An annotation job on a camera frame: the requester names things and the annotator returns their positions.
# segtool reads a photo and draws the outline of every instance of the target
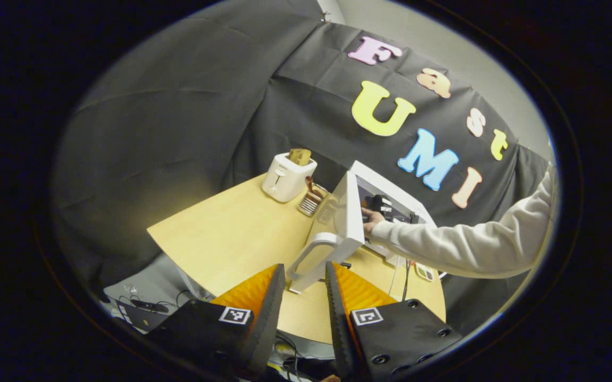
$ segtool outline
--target foam letter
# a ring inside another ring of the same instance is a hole
[[[389,95],[391,93],[380,85],[374,82],[363,81],[362,91],[357,95],[351,107],[351,113],[355,121],[363,128],[382,137],[396,134],[407,116],[417,111],[417,108],[405,99],[396,98],[396,104],[398,105],[396,111],[393,112],[393,115],[386,123],[381,123],[372,113],[377,108],[379,101]]]
[[[483,135],[483,126],[485,126],[485,116],[474,107],[471,109],[471,115],[466,117],[466,127],[471,130],[473,135],[480,137]]]
[[[506,150],[507,147],[509,147],[509,144],[506,142],[506,134],[495,129],[495,139],[492,140],[492,145],[490,146],[492,156],[495,157],[496,160],[502,160],[502,149]]]
[[[372,37],[362,37],[362,45],[357,51],[349,53],[350,58],[362,61],[368,65],[374,65],[377,60],[374,56],[377,56],[380,61],[386,61],[391,57],[391,53],[394,56],[400,57],[403,55],[403,51],[395,46],[384,44],[381,41],[375,40]]]
[[[454,202],[459,208],[466,208],[468,205],[469,197],[473,193],[476,185],[483,181],[483,177],[480,176],[480,172],[476,171],[473,167],[466,169],[468,175],[464,180],[464,184],[456,194],[452,194],[452,202]]]
[[[451,96],[450,80],[443,73],[437,72],[432,68],[424,68],[422,72],[417,75],[418,83],[429,90],[433,90],[435,94],[443,98]]]
[[[415,169],[415,162],[418,162],[417,177],[430,171],[430,174],[424,177],[424,184],[433,191],[438,191],[440,182],[452,166],[459,162],[459,158],[452,150],[445,150],[434,157],[435,137],[433,134],[423,128],[420,128],[417,133],[419,135],[417,143],[407,157],[398,160],[398,166],[407,172],[412,172]]]

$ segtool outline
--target laptop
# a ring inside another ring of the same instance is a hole
[[[169,317],[168,315],[156,314],[155,312],[151,312],[149,310],[132,307],[131,305],[127,305],[119,300],[116,300],[116,302],[117,307],[120,309],[120,313],[122,314],[122,317],[124,317],[125,321],[128,324],[141,329],[142,331],[152,331],[165,319],[167,319],[167,317]]]

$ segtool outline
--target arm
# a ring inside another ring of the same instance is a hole
[[[499,222],[432,228],[381,221],[368,225],[370,242],[396,245],[412,255],[405,257],[452,275],[488,279],[517,275],[532,267],[544,241],[552,178],[547,170],[536,191],[511,206]]]

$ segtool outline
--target blue letter m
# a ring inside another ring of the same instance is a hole
[[[445,150],[434,157],[435,137],[433,134],[423,128],[420,128],[417,133],[419,134],[417,143],[407,157],[398,160],[398,166],[407,172],[412,172],[415,169],[415,162],[418,162],[417,177],[430,171],[430,174],[424,177],[424,184],[433,191],[438,191],[440,182],[452,166],[459,162],[459,158],[452,150]]]

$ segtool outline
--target table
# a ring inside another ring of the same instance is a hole
[[[305,191],[287,203],[263,193],[266,174],[216,194],[156,223],[148,232],[183,272],[219,296],[276,263],[287,269],[308,238],[313,218],[296,207]],[[365,247],[348,260],[351,270],[388,291],[394,266]],[[429,282],[410,271],[407,298],[417,298],[445,321],[438,272]],[[405,267],[395,276],[392,296],[403,294]],[[321,343],[332,343],[325,283],[301,294],[284,291],[277,328]]]

